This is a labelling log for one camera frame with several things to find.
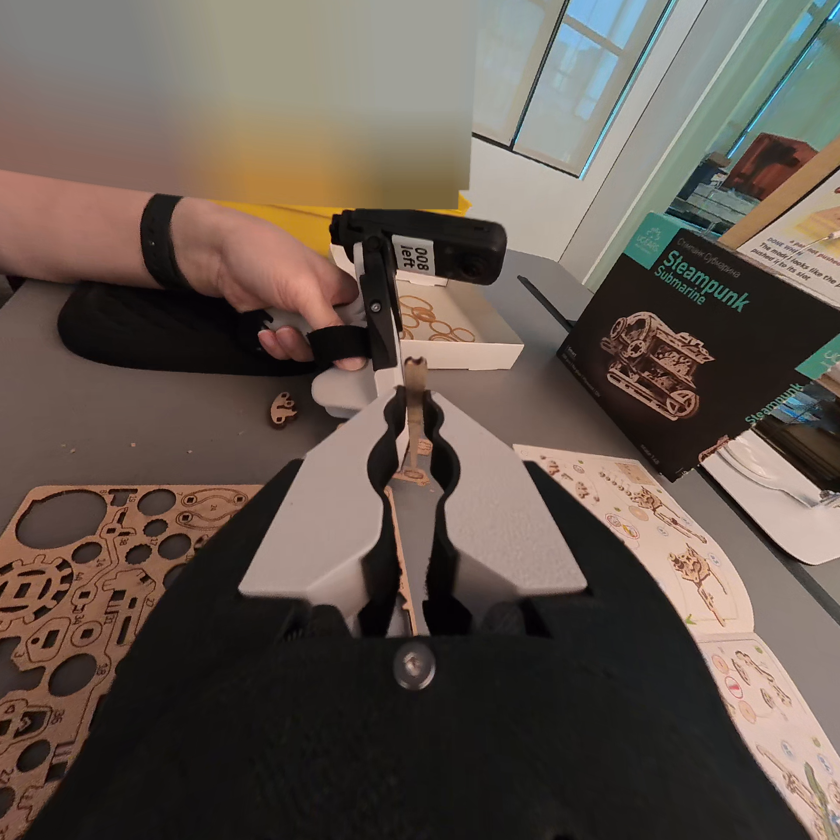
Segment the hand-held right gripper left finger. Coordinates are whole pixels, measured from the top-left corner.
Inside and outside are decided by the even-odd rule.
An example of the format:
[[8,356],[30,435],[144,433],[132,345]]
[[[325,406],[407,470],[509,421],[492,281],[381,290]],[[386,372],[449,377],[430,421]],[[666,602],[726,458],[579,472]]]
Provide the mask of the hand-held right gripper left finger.
[[335,606],[362,635],[387,634],[401,572],[385,488],[401,463],[402,432],[396,387],[309,451],[240,594]]

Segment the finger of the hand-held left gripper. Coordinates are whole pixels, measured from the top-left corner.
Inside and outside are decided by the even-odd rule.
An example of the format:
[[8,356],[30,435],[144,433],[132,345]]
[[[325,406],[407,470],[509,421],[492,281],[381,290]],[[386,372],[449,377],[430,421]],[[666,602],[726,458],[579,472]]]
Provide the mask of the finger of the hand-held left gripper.
[[381,396],[404,384],[403,321],[390,239],[364,239],[356,244],[356,278],[364,303],[375,388]]

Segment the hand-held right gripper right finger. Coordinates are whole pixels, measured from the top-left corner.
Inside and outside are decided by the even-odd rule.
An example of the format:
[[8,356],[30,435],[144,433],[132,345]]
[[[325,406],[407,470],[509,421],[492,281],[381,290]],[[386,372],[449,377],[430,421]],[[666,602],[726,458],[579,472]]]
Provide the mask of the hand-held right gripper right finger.
[[425,393],[425,432],[443,491],[427,630],[469,632],[497,604],[584,592],[584,574],[515,451],[436,392]]

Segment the forked wooden model part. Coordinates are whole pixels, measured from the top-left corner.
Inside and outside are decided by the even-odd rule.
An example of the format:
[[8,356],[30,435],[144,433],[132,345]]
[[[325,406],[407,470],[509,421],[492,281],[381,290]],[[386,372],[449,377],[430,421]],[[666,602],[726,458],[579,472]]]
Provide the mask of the forked wooden model part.
[[404,384],[408,446],[402,474],[405,478],[417,482],[425,475],[417,463],[419,445],[424,435],[424,394],[427,388],[427,362],[424,357],[406,359]]

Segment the laser-cut wooden sheet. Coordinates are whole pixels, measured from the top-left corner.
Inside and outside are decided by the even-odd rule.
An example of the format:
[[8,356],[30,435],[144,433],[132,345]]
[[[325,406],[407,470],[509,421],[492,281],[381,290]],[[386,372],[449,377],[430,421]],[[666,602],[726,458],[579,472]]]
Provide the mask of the laser-cut wooden sheet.
[[87,740],[118,663],[183,565],[261,485],[37,486],[2,532],[2,838]]

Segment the black model kit box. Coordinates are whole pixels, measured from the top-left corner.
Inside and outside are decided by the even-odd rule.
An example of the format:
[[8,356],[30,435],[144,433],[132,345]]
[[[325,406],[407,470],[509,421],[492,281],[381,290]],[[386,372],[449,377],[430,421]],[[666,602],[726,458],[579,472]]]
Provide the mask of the black model kit box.
[[558,350],[669,480],[838,361],[838,307],[650,213]]

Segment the person's left hand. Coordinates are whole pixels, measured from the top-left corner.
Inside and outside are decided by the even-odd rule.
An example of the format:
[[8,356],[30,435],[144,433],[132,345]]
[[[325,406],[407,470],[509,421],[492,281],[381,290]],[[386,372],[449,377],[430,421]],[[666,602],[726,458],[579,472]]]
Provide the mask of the person's left hand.
[[238,312],[295,312],[313,329],[338,326],[338,306],[359,295],[355,280],[286,231],[258,217],[195,198],[171,217],[175,261],[195,291]]

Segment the pile of rubber bands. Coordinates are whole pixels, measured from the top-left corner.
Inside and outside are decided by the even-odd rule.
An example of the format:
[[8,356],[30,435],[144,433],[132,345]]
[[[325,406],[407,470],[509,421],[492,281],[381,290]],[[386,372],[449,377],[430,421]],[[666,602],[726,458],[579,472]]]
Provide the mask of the pile of rubber bands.
[[405,295],[399,297],[402,340],[474,343],[476,334],[463,323],[445,320],[432,302]]

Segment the white cardboard tray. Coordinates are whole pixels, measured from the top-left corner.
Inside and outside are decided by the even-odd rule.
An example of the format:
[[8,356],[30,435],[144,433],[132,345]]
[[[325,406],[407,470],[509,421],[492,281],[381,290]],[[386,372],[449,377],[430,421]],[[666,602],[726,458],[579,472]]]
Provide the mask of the white cardboard tray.
[[431,370],[510,369],[523,343],[485,298],[482,287],[435,276],[438,260],[430,240],[396,237],[394,249],[398,300],[405,295],[426,299],[445,320],[463,323],[476,334],[474,343],[401,339],[403,355],[423,356]]

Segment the black table slot cover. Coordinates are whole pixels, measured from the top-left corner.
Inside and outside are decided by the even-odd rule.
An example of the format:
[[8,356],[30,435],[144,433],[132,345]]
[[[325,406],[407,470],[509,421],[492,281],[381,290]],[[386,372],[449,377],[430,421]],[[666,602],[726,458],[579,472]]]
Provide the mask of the black table slot cover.
[[532,296],[542,305],[542,307],[551,315],[551,317],[562,327],[564,331],[570,333],[576,325],[575,320],[567,319],[562,312],[554,306],[550,299],[548,299],[540,289],[538,289],[529,278],[517,275],[520,283],[532,294]]

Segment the yellow plastic bin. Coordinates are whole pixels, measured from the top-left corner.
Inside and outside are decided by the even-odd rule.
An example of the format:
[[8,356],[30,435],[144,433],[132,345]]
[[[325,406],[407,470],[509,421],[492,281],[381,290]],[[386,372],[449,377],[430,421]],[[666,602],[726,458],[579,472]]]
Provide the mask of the yellow plastic bin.
[[331,249],[329,226],[341,206],[267,205],[216,201],[216,204],[262,218],[300,240],[321,256],[328,256]]

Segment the large glass window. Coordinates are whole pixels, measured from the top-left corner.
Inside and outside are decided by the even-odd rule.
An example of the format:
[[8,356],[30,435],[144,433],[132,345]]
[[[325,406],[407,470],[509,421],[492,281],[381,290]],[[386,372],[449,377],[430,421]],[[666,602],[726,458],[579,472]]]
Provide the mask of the large glass window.
[[581,178],[674,5],[479,2],[474,135]]

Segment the illustrated instruction booklet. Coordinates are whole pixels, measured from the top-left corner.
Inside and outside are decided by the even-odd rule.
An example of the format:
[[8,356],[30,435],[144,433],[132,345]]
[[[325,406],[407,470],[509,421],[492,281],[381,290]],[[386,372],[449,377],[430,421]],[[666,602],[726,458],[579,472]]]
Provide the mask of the illustrated instruction booklet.
[[752,756],[811,838],[839,838],[839,759],[802,694],[754,633],[752,604],[721,546],[643,465],[513,445],[641,561],[687,625]]

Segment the black ribbed wrist rest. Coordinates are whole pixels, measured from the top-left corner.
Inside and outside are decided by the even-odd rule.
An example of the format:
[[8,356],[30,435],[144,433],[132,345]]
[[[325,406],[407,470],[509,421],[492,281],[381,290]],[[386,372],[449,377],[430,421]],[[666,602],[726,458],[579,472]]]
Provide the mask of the black ribbed wrist rest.
[[324,370],[270,357],[257,338],[266,318],[263,310],[238,313],[195,292],[84,281],[59,312],[57,330],[75,355],[127,369],[254,376]]

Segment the black wristband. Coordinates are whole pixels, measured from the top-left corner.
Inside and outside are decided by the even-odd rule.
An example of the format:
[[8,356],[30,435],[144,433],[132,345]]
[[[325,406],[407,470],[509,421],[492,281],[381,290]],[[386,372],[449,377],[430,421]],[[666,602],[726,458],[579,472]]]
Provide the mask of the black wristband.
[[159,287],[192,292],[177,263],[172,239],[172,216],[181,200],[182,196],[162,193],[150,197],[140,219],[140,245],[144,266]]

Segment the white glossy sheet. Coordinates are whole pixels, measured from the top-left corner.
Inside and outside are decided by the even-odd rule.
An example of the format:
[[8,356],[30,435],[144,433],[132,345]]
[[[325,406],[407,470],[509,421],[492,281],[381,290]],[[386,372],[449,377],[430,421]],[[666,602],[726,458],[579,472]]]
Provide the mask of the white glossy sheet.
[[701,466],[783,551],[810,565],[838,559],[838,493],[820,489],[756,433],[729,441]]

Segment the wooden easel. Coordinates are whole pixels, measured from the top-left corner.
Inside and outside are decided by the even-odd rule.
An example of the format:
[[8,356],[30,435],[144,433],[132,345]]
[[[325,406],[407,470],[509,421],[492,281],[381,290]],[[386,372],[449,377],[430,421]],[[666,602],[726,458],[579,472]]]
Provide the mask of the wooden easel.
[[792,174],[741,221],[719,237],[720,246],[736,250],[813,192],[839,168],[839,137]]

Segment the printed info card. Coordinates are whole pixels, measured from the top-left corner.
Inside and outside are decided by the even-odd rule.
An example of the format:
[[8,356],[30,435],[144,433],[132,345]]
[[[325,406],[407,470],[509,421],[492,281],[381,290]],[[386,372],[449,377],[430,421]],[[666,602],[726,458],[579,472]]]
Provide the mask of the printed info card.
[[770,273],[839,302],[839,171],[792,205],[738,252]]

